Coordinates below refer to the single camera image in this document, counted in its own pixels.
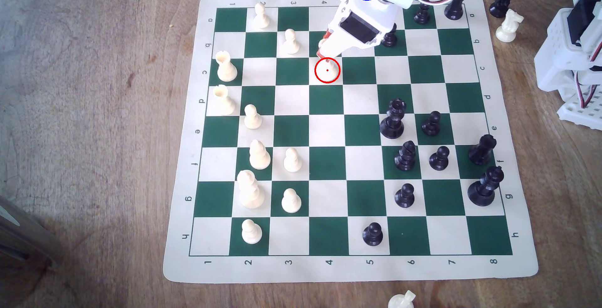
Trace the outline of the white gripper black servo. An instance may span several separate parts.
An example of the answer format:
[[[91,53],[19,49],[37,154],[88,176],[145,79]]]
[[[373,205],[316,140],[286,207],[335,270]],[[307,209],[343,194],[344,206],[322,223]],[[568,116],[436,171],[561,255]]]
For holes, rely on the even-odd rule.
[[[390,32],[397,15],[394,4],[379,0],[340,0],[328,30],[319,41],[319,58],[336,58],[350,47],[370,48]]]

